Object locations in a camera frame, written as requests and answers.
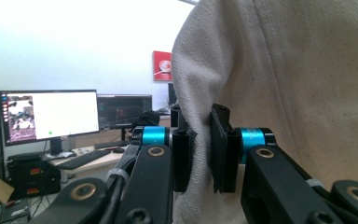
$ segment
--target white fabric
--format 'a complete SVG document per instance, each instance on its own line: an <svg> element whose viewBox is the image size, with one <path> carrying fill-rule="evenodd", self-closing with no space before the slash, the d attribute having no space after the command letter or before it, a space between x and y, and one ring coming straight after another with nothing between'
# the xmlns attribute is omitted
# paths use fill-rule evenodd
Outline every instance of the white fabric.
<svg viewBox="0 0 358 224"><path fill-rule="evenodd" d="M358 180L358 1L201 0L175 41L172 73L198 133L174 223L246 222L242 166L236 193L213 193L213 103L231 110L233 127L270 128L327 189Z"/></svg>

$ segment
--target desk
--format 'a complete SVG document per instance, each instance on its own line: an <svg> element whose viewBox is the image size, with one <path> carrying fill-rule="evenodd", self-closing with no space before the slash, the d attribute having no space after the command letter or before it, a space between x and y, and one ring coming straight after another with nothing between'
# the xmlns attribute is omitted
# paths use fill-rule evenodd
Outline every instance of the desk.
<svg viewBox="0 0 358 224"><path fill-rule="evenodd" d="M91 152L93 150L95 150L94 147L81 147L81 148L72 149L72 151L74 151L77 156L83 155L82 152L84 152L84 151ZM95 161L91 161L85 165L82 165L82 166L74 169L74 170L60 169L61 182L63 184L67 183L69 175L77 175L80 173L86 173L86 172L90 172L90 171L95 172L99 169L101 170L101 169L114 168L116 166L116 164L118 163L118 161L121 159L122 155L123 155L123 153L111 152L111 153L107 154L106 156L103 156ZM56 165L61 164L65 161L72 160L73 158L76 158L76 157L71 157L71 158L62 159L62 160L49 161L49 163L52 164L53 166L56 166Z"/></svg>

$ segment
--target blue joint ring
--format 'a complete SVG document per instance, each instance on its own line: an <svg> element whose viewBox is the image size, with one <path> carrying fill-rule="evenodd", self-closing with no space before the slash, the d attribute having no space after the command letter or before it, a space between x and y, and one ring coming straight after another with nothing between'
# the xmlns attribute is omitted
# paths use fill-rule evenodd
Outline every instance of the blue joint ring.
<svg viewBox="0 0 358 224"><path fill-rule="evenodd" d="M143 145L164 145L165 127L144 126Z"/></svg>
<svg viewBox="0 0 358 224"><path fill-rule="evenodd" d="M242 135L242 158L241 164L246 163L249 149L259 145L265 145L264 133L259 128L240 128Z"/></svg>

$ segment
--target monitor stand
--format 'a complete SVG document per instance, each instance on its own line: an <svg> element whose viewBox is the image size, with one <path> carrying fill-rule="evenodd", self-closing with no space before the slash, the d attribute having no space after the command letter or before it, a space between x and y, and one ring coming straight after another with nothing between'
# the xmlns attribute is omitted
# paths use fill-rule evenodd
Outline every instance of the monitor stand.
<svg viewBox="0 0 358 224"><path fill-rule="evenodd" d="M62 140L60 137L50 139L50 153L43 156L43 161L52 161L58 159L65 159L75 156L75 152L62 151Z"/></svg>

